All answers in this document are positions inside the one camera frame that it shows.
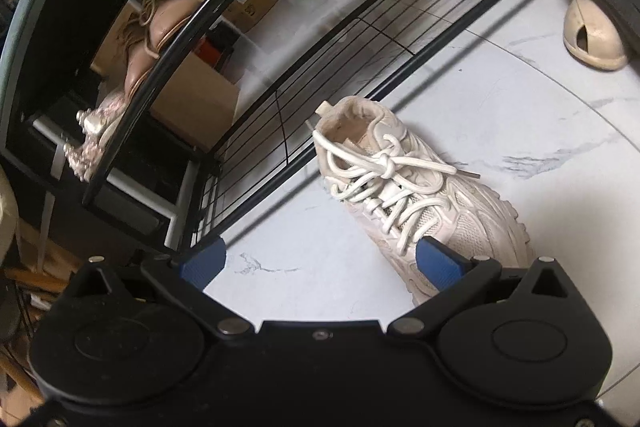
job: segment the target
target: sneaker heel tab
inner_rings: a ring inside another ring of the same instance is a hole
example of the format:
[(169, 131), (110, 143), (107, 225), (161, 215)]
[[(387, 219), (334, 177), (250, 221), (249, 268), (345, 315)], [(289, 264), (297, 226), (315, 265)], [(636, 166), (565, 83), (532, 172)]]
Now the sneaker heel tab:
[(326, 100), (324, 100), (324, 102), (322, 102), (318, 108), (316, 109), (316, 115), (320, 116), (321, 118), (326, 115), (329, 111), (331, 111), (334, 108), (333, 105), (331, 105), (329, 102), (327, 102)]

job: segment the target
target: shoe box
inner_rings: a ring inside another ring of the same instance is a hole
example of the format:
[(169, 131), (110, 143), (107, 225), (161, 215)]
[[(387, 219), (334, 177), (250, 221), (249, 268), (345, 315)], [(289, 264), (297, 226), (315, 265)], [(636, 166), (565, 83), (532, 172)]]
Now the shoe box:
[(247, 33), (277, 2), (278, 0), (235, 0), (223, 15), (242, 33)]

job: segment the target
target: cardboard box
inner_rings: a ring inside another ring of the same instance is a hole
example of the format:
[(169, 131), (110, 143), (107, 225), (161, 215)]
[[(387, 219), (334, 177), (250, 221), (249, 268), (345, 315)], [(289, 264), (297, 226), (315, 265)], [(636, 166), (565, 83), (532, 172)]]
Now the cardboard box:
[(247, 33), (267, 15), (278, 0), (235, 0), (224, 12), (226, 20), (242, 33)]
[(231, 127), (236, 103), (238, 88), (191, 53), (150, 112), (185, 142), (207, 152)]

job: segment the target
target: black shoe rack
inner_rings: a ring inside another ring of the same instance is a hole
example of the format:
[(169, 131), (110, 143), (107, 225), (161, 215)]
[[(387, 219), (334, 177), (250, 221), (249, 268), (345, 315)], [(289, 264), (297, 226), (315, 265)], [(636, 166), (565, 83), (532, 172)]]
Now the black shoe rack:
[[(82, 205), (92, 207), (133, 127), (233, 1), (204, 1), (165, 49), (111, 137)], [(313, 158), (305, 121), (319, 103), (350, 94), (382, 100), (499, 1), (364, 0), (295, 60), (201, 158), (179, 250), (193, 253), (211, 243)], [(94, 24), (97, 42), (108, 15), (122, 5), (111, 4), (104, 20)], [(83, 52), (77, 61), (88, 65), (90, 57)]]

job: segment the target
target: brown cardboard box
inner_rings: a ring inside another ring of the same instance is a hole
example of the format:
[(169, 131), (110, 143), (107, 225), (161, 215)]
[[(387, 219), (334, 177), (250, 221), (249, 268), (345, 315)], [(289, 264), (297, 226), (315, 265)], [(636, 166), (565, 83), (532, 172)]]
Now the brown cardboard box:
[[(107, 77), (107, 92), (122, 88), (126, 69), (118, 57), (117, 37), (135, 12), (133, 5), (124, 6), (95, 54), (92, 69)], [(238, 88), (190, 53), (162, 88), (150, 113), (185, 142), (209, 151), (231, 127), (237, 101)]]
[(235, 0), (225, 10), (225, 19), (242, 33), (247, 33), (262, 19), (278, 0)]
[(162, 88), (151, 115), (207, 152), (231, 127), (238, 88), (190, 53)]

